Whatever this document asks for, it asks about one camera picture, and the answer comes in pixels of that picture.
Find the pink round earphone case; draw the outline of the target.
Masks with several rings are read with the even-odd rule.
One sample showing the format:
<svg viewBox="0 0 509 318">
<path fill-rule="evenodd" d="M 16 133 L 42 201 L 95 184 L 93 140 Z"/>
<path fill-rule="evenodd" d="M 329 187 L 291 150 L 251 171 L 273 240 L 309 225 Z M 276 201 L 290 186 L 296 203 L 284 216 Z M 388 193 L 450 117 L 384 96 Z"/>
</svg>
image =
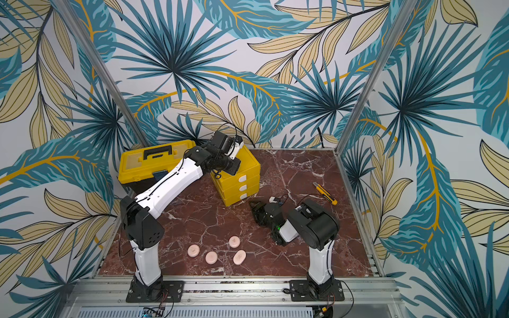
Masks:
<svg viewBox="0 0 509 318">
<path fill-rule="evenodd" d="M 200 254 L 200 247 L 198 245 L 190 245 L 187 250 L 188 256 L 196 258 Z"/>
<path fill-rule="evenodd" d="M 238 236 L 232 236 L 230 237 L 229 239 L 229 246 L 232 248 L 232 249 L 236 249 L 240 246 L 241 244 L 241 240 Z"/>
<path fill-rule="evenodd" d="M 218 261 L 218 255 L 214 251 L 210 251 L 205 256 L 205 261 L 207 264 L 213 265 Z"/>
</svg>

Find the pink oval earphone case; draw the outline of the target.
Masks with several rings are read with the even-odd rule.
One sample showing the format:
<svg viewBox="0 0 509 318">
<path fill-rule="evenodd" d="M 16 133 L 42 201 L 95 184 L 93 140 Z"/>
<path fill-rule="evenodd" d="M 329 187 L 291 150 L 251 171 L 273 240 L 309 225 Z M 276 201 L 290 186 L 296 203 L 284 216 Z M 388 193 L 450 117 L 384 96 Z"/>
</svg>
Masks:
<svg viewBox="0 0 509 318">
<path fill-rule="evenodd" d="M 233 263 L 235 265 L 241 265 L 247 257 L 247 253 L 244 250 L 238 250 L 233 257 Z"/>
</svg>

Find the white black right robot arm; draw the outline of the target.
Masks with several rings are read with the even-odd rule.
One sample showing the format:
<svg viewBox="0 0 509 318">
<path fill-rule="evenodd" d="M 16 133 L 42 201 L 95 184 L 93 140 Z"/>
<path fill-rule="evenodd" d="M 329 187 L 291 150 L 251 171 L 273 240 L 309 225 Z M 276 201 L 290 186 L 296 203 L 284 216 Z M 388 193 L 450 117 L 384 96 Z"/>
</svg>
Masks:
<svg viewBox="0 0 509 318">
<path fill-rule="evenodd" d="M 286 246 L 298 237 L 308 245 L 307 277 L 313 287 L 327 288 L 332 284 L 332 250 L 339 233 L 339 222 L 332 213 L 309 198 L 302 200 L 286 217 L 279 203 L 251 200 L 249 206 L 255 222 L 270 229 L 277 245 Z"/>
</svg>

